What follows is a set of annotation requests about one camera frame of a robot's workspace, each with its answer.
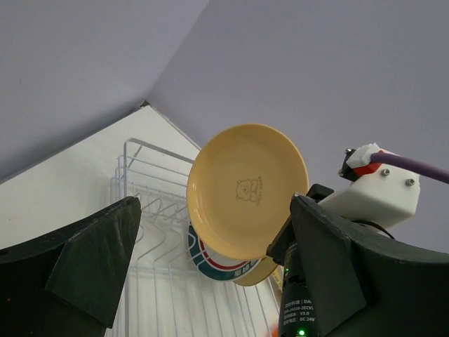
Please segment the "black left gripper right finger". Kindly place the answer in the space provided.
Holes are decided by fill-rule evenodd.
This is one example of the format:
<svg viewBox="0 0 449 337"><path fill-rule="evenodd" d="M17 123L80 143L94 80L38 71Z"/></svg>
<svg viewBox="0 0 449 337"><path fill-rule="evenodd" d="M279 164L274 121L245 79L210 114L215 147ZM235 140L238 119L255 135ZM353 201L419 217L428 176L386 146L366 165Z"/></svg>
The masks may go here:
<svg viewBox="0 0 449 337"><path fill-rule="evenodd" d="M293 228L322 336L447 336L448 255L356 225L298 196Z"/></svg>

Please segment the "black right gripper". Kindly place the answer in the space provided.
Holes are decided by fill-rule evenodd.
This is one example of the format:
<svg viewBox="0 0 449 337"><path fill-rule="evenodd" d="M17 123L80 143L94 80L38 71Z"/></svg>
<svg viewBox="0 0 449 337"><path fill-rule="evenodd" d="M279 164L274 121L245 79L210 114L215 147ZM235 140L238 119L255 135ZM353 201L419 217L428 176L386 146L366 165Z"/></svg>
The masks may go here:
<svg viewBox="0 0 449 337"><path fill-rule="evenodd" d="M282 296L279 313L280 336L319 336L316 313L295 237L292 216L289 216L266 255L283 266Z"/></svg>

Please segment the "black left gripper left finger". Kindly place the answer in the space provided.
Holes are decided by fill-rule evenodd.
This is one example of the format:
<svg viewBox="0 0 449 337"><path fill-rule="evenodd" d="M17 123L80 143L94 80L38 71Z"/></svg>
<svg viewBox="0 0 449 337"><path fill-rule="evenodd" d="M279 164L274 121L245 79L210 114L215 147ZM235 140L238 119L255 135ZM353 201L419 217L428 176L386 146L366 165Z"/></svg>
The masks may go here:
<svg viewBox="0 0 449 337"><path fill-rule="evenodd" d="M103 336L113 326L141 204L125 197L1 250L2 336Z"/></svg>

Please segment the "large cream bird plate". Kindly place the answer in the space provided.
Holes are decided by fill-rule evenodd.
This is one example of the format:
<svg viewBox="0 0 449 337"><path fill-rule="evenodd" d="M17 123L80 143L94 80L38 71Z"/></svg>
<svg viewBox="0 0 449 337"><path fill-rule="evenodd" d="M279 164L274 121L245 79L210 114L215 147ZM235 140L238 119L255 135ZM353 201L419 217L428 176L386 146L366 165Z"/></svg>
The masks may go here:
<svg viewBox="0 0 449 337"><path fill-rule="evenodd" d="M254 286L268 278L278 267L271 257L266 256L248 273L234 280L239 286Z"/></svg>

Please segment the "white plate green red rim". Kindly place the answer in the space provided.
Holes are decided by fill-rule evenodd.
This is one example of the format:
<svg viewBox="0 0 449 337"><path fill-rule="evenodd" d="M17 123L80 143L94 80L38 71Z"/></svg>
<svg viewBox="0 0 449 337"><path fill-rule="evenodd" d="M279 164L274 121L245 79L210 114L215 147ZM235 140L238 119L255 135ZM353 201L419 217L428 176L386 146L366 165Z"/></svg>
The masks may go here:
<svg viewBox="0 0 449 337"><path fill-rule="evenodd" d="M238 280L260 263L260 260L233 260L216 253L200 239L191 223L188 226L187 239L192 262L200 273L215 281Z"/></svg>

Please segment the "plain beige plate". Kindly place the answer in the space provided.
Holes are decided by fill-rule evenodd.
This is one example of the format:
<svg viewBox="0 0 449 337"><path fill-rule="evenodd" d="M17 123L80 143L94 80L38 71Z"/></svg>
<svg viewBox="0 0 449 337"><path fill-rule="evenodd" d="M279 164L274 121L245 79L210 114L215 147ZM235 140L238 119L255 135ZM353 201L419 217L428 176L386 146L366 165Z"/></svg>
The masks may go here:
<svg viewBox="0 0 449 337"><path fill-rule="evenodd" d="M197 235L234 260L262 258L290 215L295 193L306 194L304 159L290 138L263 124L240 124L198 153L187 181L187 207Z"/></svg>

